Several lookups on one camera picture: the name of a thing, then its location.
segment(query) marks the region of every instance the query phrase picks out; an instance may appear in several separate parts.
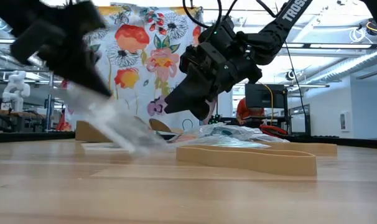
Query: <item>wooden table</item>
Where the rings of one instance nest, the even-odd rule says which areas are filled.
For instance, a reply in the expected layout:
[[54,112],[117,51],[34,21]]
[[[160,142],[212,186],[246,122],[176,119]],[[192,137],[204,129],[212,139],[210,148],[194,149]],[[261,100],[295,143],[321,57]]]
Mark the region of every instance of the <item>wooden table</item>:
[[0,144],[0,223],[377,224],[377,149],[340,147],[318,177],[84,151],[74,141]]

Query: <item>floral backdrop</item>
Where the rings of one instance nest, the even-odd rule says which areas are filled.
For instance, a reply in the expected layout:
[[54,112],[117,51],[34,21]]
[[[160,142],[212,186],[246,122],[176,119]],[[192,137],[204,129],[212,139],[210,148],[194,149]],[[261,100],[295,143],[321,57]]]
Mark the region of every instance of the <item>floral backdrop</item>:
[[[118,4],[99,7],[99,11],[107,28],[85,40],[102,55],[98,69],[121,107],[146,123],[155,118],[170,128],[198,126],[189,111],[165,114],[164,99],[186,76],[179,70],[180,56],[188,45],[198,44],[201,28],[182,7]],[[189,11],[202,20],[201,7]]]

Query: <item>humanoid robot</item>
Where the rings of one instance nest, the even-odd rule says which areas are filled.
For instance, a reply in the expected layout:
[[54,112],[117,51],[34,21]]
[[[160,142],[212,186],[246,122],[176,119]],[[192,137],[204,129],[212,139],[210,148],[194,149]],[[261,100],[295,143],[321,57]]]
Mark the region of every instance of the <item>humanoid robot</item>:
[[22,111],[22,105],[24,103],[23,97],[30,95],[30,86],[24,83],[25,78],[26,72],[24,71],[14,71],[13,74],[9,76],[9,82],[2,94],[2,110],[12,109],[15,112]]

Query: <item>ceiling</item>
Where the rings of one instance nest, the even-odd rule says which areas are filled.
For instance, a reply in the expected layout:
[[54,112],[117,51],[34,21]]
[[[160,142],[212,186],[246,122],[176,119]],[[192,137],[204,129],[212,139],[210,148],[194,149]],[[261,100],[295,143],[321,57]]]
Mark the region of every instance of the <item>ceiling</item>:
[[[49,5],[62,5],[65,0],[42,0]],[[233,0],[221,0],[224,10],[228,9]],[[173,7],[181,6],[181,1],[163,0],[152,2],[148,0],[125,0],[125,1],[93,1],[98,6],[109,6],[111,2],[123,2],[137,4],[139,6]],[[277,12],[283,0],[264,0],[264,2],[274,11]],[[359,0],[343,0],[345,5],[338,5],[336,0],[313,0],[312,4],[306,10],[305,14],[298,20],[296,26],[291,30],[287,42],[306,42],[306,43],[377,43],[377,36],[364,35],[361,31],[355,31],[359,23],[365,22],[371,17],[370,12],[363,2]],[[211,24],[217,18],[216,1],[198,1],[194,0],[193,4],[204,8],[203,20]],[[256,2],[239,0],[235,4],[231,16],[236,21],[235,31],[242,30],[245,33],[259,32],[273,18]],[[0,30],[0,38],[10,38],[9,35]],[[0,45],[3,49],[8,49],[8,45]],[[291,49],[292,64],[295,71],[303,72],[304,75],[314,74],[315,71],[321,71],[337,62],[348,57],[358,57],[368,54],[366,50],[315,50],[315,49]],[[10,66],[12,59],[8,58],[7,63]],[[286,50],[281,50],[279,56],[267,65],[260,67],[263,71],[261,79],[264,83],[281,83],[285,82],[286,72],[292,70],[290,58]],[[46,79],[49,74],[39,74]]]

